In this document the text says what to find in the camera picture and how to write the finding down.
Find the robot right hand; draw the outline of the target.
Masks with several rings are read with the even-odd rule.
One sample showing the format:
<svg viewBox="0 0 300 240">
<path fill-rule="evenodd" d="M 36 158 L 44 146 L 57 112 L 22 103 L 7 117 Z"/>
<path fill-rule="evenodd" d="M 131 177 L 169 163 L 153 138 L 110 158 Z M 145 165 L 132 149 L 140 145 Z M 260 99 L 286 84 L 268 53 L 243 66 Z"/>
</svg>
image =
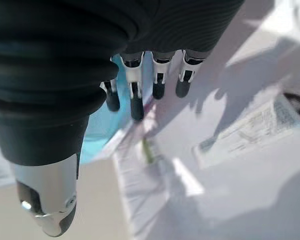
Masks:
<svg viewBox="0 0 300 240">
<path fill-rule="evenodd" d="M 160 99 L 177 50 L 184 97 L 241 0 L 0 0 L 0 149 L 19 202 L 50 237 L 63 235 L 76 212 L 76 181 L 89 117 L 103 104 L 120 108 L 119 55 L 131 116 L 143 119 L 142 64 L 155 64 Z"/>
</svg>

